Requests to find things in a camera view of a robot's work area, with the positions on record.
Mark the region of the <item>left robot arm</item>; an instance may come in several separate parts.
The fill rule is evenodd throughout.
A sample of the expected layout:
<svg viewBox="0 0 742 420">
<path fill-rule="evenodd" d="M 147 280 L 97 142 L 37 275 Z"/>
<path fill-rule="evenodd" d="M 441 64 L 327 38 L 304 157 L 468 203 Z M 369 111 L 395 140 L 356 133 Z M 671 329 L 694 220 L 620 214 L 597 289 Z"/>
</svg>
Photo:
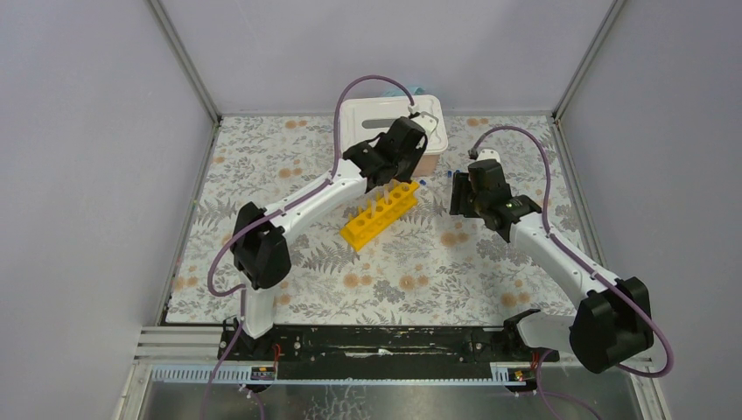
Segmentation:
<svg viewBox="0 0 742 420">
<path fill-rule="evenodd" d="M 335 207 L 392 181 L 408 186 L 437 127 L 432 115 L 401 116 L 373 139 L 343 151 L 335 170 L 306 187 L 266 207 L 249 202 L 241 208 L 229 249 L 246 288 L 237 346 L 247 357 L 259 360 L 270 351 L 273 299 L 291 271 L 289 246 Z"/>
</svg>

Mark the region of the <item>white plastic bin lid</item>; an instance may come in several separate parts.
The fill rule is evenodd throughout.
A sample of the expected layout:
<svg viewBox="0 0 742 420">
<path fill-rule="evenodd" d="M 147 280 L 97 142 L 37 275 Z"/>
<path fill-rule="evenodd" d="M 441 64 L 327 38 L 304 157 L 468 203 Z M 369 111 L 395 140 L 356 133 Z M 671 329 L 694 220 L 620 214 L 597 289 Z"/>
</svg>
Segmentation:
<svg viewBox="0 0 742 420">
<path fill-rule="evenodd" d="M 447 150 L 449 141 L 440 100 L 430 94 L 413 96 L 413 99 L 420 111 L 428 111 L 439 119 L 439 125 L 433 137 L 428 139 L 424 154 L 441 155 Z M 339 114 L 341 150 L 345 151 L 360 141 L 369 140 L 379 133 L 386 132 L 394 120 L 401 116 L 409 116 L 409 105 L 406 96 L 343 101 Z"/>
</svg>

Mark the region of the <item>pink plastic bin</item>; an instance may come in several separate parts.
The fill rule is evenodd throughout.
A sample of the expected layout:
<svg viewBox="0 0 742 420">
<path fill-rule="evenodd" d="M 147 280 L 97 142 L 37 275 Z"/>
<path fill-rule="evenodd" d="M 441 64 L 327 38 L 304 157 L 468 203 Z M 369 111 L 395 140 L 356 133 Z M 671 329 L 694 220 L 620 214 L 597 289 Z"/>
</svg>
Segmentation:
<svg viewBox="0 0 742 420">
<path fill-rule="evenodd" d="M 438 154 L 423 154 L 413 171 L 413 177 L 429 177 L 436 170 L 440 156 Z"/>
</svg>

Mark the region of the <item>yellow test tube rack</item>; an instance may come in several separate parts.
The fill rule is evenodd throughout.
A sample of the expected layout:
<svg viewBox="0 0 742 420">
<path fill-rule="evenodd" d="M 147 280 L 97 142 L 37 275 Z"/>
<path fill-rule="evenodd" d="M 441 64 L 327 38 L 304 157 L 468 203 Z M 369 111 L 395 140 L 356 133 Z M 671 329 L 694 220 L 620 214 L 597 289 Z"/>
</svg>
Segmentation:
<svg viewBox="0 0 742 420">
<path fill-rule="evenodd" d="M 348 223 L 339 231 L 340 236 L 355 251 L 375 239 L 383 230 L 401 219 L 412 207 L 417 205 L 416 192 L 420 185 L 416 181 L 399 182 L 391 192 L 388 184 L 389 205 L 382 203 L 382 193 L 376 199 L 370 200 L 366 207 L 361 207 L 358 213 L 349 219 Z"/>
</svg>

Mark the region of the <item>light blue cloth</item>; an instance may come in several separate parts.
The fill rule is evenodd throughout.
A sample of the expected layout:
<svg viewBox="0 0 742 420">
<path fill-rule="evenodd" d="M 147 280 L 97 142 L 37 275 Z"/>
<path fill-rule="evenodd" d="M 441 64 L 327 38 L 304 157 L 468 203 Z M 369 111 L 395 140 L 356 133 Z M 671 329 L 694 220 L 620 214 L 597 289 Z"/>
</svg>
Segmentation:
<svg viewBox="0 0 742 420">
<path fill-rule="evenodd" d="M 381 97 L 398 97 L 398 96 L 405 96 L 406 93 L 409 92 L 413 96 L 417 95 L 426 95 L 427 91 L 423 87 L 419 86 L 409 86 L 406 87 L 406 90 L 400 89 L 399 87 L 391 88 L 381 94 Z"/>
</svg>

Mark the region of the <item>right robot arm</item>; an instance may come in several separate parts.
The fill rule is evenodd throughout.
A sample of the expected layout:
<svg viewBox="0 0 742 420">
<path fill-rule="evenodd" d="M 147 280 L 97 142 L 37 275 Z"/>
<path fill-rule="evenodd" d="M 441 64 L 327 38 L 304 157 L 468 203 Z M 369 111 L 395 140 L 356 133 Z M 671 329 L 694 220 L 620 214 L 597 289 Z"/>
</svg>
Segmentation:
<svg viewBox="0 0 742 420">
<path fill-rule="evenodd" d="M 564 239 L 530 197 L 512 194 L 496 159 L 453 175 L 450 213 L 482 220 L 544 270 L 576 308 L 573 316 L 528 310 L 507 319 L 501 346 L 510 359 L 556 350 L 599 374 L 654 345 L 646 285 L 637 277 L 619 278 Z"/>
</svg>

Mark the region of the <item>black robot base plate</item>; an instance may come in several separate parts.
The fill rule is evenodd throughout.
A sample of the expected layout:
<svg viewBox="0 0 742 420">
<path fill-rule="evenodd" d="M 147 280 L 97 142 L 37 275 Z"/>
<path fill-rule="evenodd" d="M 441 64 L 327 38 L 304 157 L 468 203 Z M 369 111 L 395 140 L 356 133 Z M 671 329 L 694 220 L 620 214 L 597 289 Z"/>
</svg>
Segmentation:
<svg viewBox="0 0 742 420">
<path fill-rule="evenodd" d="M 217 355 L 260 362 L 278 380 L 512 382 L 533 379 L 540 357 L 556 351 L 528 348 L 511 325 L 274 325 L 254 339 L 235 321 L 222 324 Z"/>
</svg>

